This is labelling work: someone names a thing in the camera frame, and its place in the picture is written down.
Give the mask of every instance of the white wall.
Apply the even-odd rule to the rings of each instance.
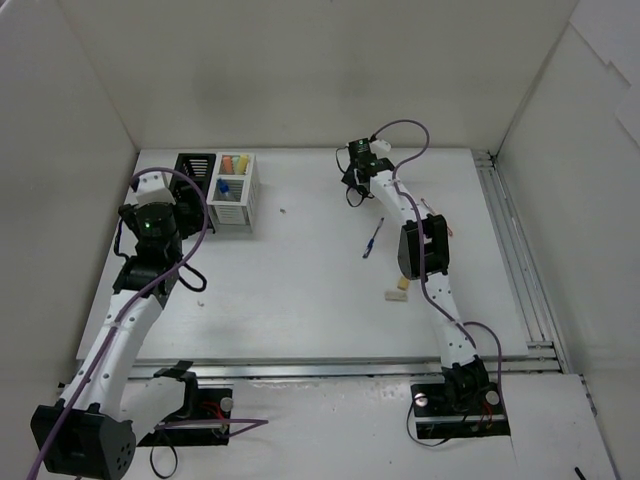
[[[574,370],[638,478],[640,148],[616,114],[629,90],[568,27],[498,160]]]
[[[0,470],[69,378],[135,152],[55,2],[0,7]]]
[[[576,0],[60,2],[140,148],[495,149]]]

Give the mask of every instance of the white table surface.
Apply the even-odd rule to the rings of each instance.
[[[589,480],[615,479],[577,375],[505,375],[511,436],[437,449],[405,431],[412,383],[419,379],[235,382],[232,417],[270,423],[226,447],[178,448],[172,480],[578,480],[575,467]],[[171,471],[169,449],[154,459]],[[155,478],[149,448],[137,448],[125,480]]]
[[[143,150],[136,169],[173,167],[180,152],[215,151]],[[257,155],[261,180],[254,233],[206,238],[190,263],[208,278],[207,290],[197,294],[178,284],[138,359],[437,359],[430,322],[434,311],[417,282],[411,284],[407,303],[384,300],[385,290],[395,288],[400,277],[400,227],[376,200],[360,208],[347,205],[334,151],[250,151]],[[397,162],[412,151],[393,150],[390,159]],[[490,326],[505,356],[525,356],[525,334],[471,152],[432,149],[401,172],[415,198],[425,197],[454,231],[450,275],[462,318]],[[127,201],[132,199],[129,193]],[[371,256],[363,260],[381,216],[385,224]],[[132,252],[134,245],[125,232],[122,250]],[[192,239],[185,241],[183,250],[191,245]],[[104,321],[121,265],[110,253],[79,359]],[[184,276],[192,278],[189,272]],[[481,355],[495,356],[487,334],[472,334]]]

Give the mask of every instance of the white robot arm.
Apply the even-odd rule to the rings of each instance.
[[[416,216],[409,201],[398,195],[396,184],[400,191],[409,193],[400,180],[392,178],[390,170],[384,170],[370,179],[369,189],[371,194],[389,210],[398,226],[402,228],[404,225],[415,223]],[[418,206],[418,209],[422,219],[427,219],[431,215],[421,205]],[[432,239],[425,238],[423,241],[430,243]],[[443,272],[433,273],[429,276],[426,289],[436,304],[440,305],[456,321],[459,321],[460,316],[451,293],[448,275]],[[435,311],[433,318],[442,366],[451,369],[456,363],[459,365],[472,363],[478,354],[465,334],[438,310]]]
[[[195,374],[187,371],[190,363],[179,362],[157,372],[138,395],[122,401],[142,342],[178,281],[178,264],[187,260],[174,198],[163,175],[142,175],[136,198],[137,205],[119,209],[138,240],[136,255],[127,257],[114,283],[98,337],[56,404],[40,405],[31,419],[50,472],[119,480],[140,440],[169,415],[187,417],[197,396]]]
[[[379,142],[374,137],[371,141]],[[478,392],[490,388],[490,382],[473,340],[460,323],[453,299],[448,275],[447,222],[442,215],[432,215],[414,206],[415,202],[409,201],[412,198],[409,192],[395,177],[394,165],[387,158],[378,158],[371,146],[367,138],[347,145],[349,166],[343,171],[342,182],[347,185],[347,193],[355,190],[363,199],[373,196],[381,201],[399,225],[398,265],[406,278],[420,281],[425,299],[435,310],[432,318],[447,401],[463,411],[477,400]]]

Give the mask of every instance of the marker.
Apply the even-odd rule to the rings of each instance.
[[[371,253],[371,250],[373,249],[373,242],[375,241],[376,235],[380,231],[380,228],[382,227],[383,223],[384,223],[384,217],[382,217],[380,219],[380,221],[378,222],[378,226],[376,227],[376,231],[373,232],[373,237],[371,237],[371,240],[369,240],[369,243],[367,243],[367,248],[364,250],[364,254],[362,255],[362,258],[369,258],[369,254]]]

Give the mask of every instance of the purple cable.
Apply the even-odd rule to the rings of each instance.
[[[378,130],[376,130],[376,132],[373,134],[373,137],[377,137],[380,134],[380,132],[382,132],[383,130],[386,130],[392,125],[397,125],[398,123],[411,123],[413,125],[420,127],[426,135],[426,141],[424,146],[420,149],[418,153],[410,156],[409,158],[402,160],[400,163],[398,163],[398,165],[396,165],[396,168],[393,170],[393,174],[391,175],[391,178],[393,180],[396,180],[396,177],[398,176],[398,170],[400,169],[400,167],[422,156],[427,151],[427,149],[429,148],[429,144],[431,143],[431,135],[429,134],[429,130],[427,129],[427,127],[425,127],[422,123],[418,122],[417,120],[411,120],[408,118],[394,120],[393,122],[389,122],[386,125],[383,125]],[[416,215],[416,223],[418,224],[419,238],[423,239],[424,229],[422,228],[422,220],[420,218],[420,210],[418,209],[418,205],[416,204],[413,197],[408,193],[401,191],[400,187],[395,182],[394,182],[394,188],[396,189],[396,193],[401,197],[406,198],[409,204],[411,205],[411,208],[413,209],[413,212]],[[436,310],[442,313],[442,315],[444,315],[448,320],[452,321],[456,325],[456,327],[458,327],[460,331],[469,339],[469,341],[471,342],[471,345],[473,345],[473,347],[476,348],[475,341],[473,340],[473,337],[469,335],[469,332],[467,332],[466,328],[464,328],[464,326],[461,325],[455,318],[453,318],[449,314],[449,312],[447,312],[444,308],[442,308],[440,305],[434,302],[429,296],[429,292],[427,292],[427,272],[426,272],[424,255],[420,255],[420,286],[422,287],[422,294],[424,295],[424,298],[427,300],[427,302],[429,302]],[[484,323],[465,322],[464,325],[465,326],[473,325],[473,326],[484,328],[486,331],[488,331],[491,334],[493,339],[496,341],[496,345],[498,346],[498,394],[500,395],[500,399],[502,400],[502,405],[504,407],[504,401],[502,396],[502,345],[500,344],[500,339],[498,339],[498,336],[495,334],[495,332],[491,330],[491,328],[486,326]]]
[[[500,339],[496,335],[496,333],[487,327],[484,323],[480,322],[464,322],[465,327],[467,325],[480,327],[486,330],[491,334],[493,339],[496,342],[496,346],[498,347],[498,395],[500,396],[500,403],[502,403],[502,408],[504,409],[504,415],[507,416],[507,406],[504,404],[504,395],[502,395],[502,345],[500,344]]]
[[[248,432],[249,430],[253,430],[254,428],[261,427],[262,425],[267,425],[269,423],[269,420],[262,420],[257,418],[225,418],[225,419],[219,419],[219,420],[211,420],[211,419],[182,420],[179,422],[171,422],[171,423],[164,423],[162,425],[158,425],[156,427],[156,430],[166,430],[168,428],[173,428],[173,427],[190,427],[190,426],[200,426],[201,428],[204,428],[209,425],[226,425],[229,423],[247,423],[249,424],[249,426],[245,428],[241,428],[237,432],[230,433],[229,435],[219,435],[218,438],[235,437],[237,435],[240,435],[241,433]]]
[[[129,299],[129,301],[127,303],[125,303],[125,305],[122,307],[122,309],[116,315],[116,318],[114,320],[114,323],[116,323],[116,324],[119,324],[120,322],[122,322],[122,319],[124,318],[125,314],[127,313],[127,311],[131,308],[131,306],[135,302],[137,302],[140,298],[142,298],[144,295],[146,295],[151,290],[153,290],[158,284],[162,283],[167,278],[169,278],[171,275],[173,275],[175,272],[177,272],[181,267],[183,267],[189,261],[189,259],[191,257],[193,257],[193,255],[196,253],[196,250],[198,250],[198,248],[200,248],[200,245],[202,244],[202,241],[204,240],[205,234],[207,233],[207,227],[209,226],[209,220],[208,220],[209,213],[207,211],[207,200],[204,197],[204,194],[202,193],[200,188],[198,188],[198,185],[196,185],[196,183],[193,180],[191,180],[184,173],[178,172],[177,170],[173,170],[171,168],[165,168],[165,167],[146,168],[144,170],[139,171],[138,173],[135,173],[133,175],[133,177],[131,177],[130,184],[133,184],[138,178],[140,178],[141,175],[145,175],[147,173],[152,173],[152,172],[170,173],[172,175],[177,175],[182,180],[186,181],[191,186],[191,188],[194,189],[194,191],[198,194],[198,197],[200,198],[200,203],[202,204],[202,210],[204,212],[204,221],[202,223],[202,228],[200,229],[200,234],[198,235],[198,238],[196,239],[196,242],[193,245],[193,248],[191,250],[189,250],[189,253],[187,253],[182,258],[182,260],[180,260],[173,267],[171,267],[171,269],[167,270],[165,273],[160,275],[158,278],[153,280],[151,283],[149,283],[142,290],[137,292],[133,297],[131,297]],[[111,327],[109,329],[109,332],[107,333],[107,336],[105,337],[104,341],[102,342],[102,345],[100,346],[100,349],[98,350],[98,353],[96,354],[95,358],[91,362],[91,365],[89,365],[89,368],[87,368],[86,372],[84,373],[84,376],[82,377],[82,380],[78,384],[78,388],[76,389],[76,391],[73,393],[73,395],[71,396],[71,398],[69,399],[69,401],[65,405],[64,409],[62,410],[62,413],[60,414],[60,416],[56,420],[56,423],[53,425],[53,428],[49,432],[49,435],[47,436],[47,439],[45,440],[44,444],[42,445],[42,448],[38,452],[38,456],[34,460],[33,465],[31,466],[31,469],[29,470],[29,474],[27,475],[27,480],[36,480],[36,478],[38,477],[38,471],[40,470],[40,465],[44,461],[44,457],[47,455],[47,452],[51,448],[51,445],[53,444],[53,440],[56,438],[56,436],[60,432],[60,429],[62,428],[62,425],[64,424],[64,421],[67,419],[67,417],[71,413],[71,410],[73,409],[73,406],[78,401],[78,398],[82,394],[82,391],[86,387],[87,383],[89,383],[89,379],[91,378],[91,375],[93,374],[95,369],[98,367],[98,365],[100,363],[100,360],[102,360],[102,358],[104,357],[104,355],[105,355],[106,351],[108,350],[109,346],[113,342],[113,339],[114,339],[115,334],[116,334],[117,331],[118,331],[118,327],[117,326],[113,326],[113,327]]]

